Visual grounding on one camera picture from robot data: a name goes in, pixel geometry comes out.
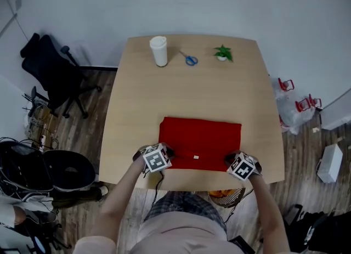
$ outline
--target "scissors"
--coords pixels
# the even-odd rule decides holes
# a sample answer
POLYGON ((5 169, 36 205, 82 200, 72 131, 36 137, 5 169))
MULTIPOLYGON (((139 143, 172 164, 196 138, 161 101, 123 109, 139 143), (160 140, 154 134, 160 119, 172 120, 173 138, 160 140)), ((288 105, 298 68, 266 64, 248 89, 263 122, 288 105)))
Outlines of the scissors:
POLYGON ((188 56, 185 53, 183 53, 182 51, 179 51, 181 55, 183 55, 185 57, 185 62, 189 65, 189 66, 194 66, 197 64, 198 60, 196 57, 193 56, 188 56))

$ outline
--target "blue scissors handle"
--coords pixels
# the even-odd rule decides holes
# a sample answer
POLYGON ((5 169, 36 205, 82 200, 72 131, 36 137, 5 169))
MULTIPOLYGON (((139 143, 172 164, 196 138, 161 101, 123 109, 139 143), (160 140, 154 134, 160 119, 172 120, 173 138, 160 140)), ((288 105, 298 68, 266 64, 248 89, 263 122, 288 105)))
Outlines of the blue scissors handle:
POLYGON ((187 56, 185 57, 185 62, 189 65, 189 66, 194 66, 195 64, 197 64, 197 58, 193 57, 193 56, 187 56))

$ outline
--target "white pot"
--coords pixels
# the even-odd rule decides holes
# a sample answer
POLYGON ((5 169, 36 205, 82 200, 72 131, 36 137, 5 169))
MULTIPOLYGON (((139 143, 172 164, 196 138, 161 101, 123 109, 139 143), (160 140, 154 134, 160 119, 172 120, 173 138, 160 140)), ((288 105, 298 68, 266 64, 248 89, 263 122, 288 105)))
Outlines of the white pot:
POLYGON ((226 61, 226 57, 221 57, 221 56, 217 56, 217 59, 219 60, 219 61, 226 61))

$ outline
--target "white cup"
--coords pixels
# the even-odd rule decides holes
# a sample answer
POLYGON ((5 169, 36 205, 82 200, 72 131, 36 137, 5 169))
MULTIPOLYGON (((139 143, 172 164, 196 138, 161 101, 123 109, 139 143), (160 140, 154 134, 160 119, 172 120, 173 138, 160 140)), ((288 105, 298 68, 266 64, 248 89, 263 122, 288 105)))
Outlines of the white cup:
POLYGON ((154 54, 156 65, 164 67, 167 65, 167 38, 166 37, 153 37, 150 40, 150 47, 154 54))

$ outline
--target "folded red towel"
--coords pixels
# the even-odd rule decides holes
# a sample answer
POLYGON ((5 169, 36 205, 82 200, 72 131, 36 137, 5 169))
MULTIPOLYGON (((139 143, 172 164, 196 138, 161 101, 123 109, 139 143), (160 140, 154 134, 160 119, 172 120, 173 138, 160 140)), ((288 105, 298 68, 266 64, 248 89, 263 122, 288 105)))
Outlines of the folded red towel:
POLYGON ((165 117, 158 141, 174 150, 168 169, 226 171, 224 157, 239 150, 240 131, 241 125, 235 123, 165 117))

